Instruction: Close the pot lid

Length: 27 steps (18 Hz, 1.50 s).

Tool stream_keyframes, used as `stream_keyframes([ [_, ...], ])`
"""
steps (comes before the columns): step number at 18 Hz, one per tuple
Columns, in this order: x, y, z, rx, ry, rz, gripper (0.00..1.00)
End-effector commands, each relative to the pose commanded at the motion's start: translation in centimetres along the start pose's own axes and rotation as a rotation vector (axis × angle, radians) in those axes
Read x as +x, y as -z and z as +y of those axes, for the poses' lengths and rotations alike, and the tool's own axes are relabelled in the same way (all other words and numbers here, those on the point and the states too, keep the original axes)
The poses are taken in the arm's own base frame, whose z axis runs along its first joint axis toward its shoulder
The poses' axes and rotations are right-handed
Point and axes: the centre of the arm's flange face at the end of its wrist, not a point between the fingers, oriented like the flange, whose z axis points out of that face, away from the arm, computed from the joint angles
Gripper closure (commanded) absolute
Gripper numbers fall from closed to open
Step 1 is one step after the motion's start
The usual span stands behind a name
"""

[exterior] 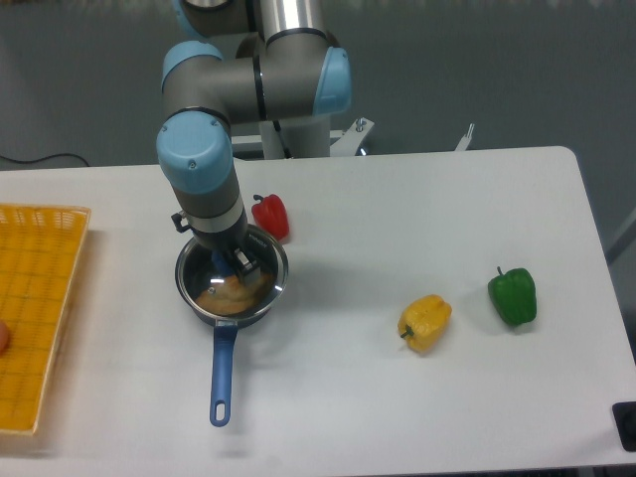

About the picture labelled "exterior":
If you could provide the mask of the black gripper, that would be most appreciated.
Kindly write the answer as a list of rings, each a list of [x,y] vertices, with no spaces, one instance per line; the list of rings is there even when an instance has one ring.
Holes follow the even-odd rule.
[[[247,235],[247,220],[245,212],[232,221],[231,226],[220,232],[206,232],[202,226],[198,227],[196,218],[187,218],[184,211],[171,216],[171,220],[178,233],[190,231],[199,245],[216,252],[225,261],[236,261],[237,275],[244,285],[252,285],[260,278],[260,264],[257,258],[243,249]]]

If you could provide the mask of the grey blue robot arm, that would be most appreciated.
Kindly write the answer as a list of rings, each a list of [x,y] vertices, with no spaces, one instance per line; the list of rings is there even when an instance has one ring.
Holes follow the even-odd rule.
[[[180,204],[179,231],[191,230],[232,274],[260,274],[245,245],[235,124],[326,118],[347,110],[352,78],[346,51],[329,37],[318,1],[176,1],[194,40],[165,56],[165,122],[156,150]]]

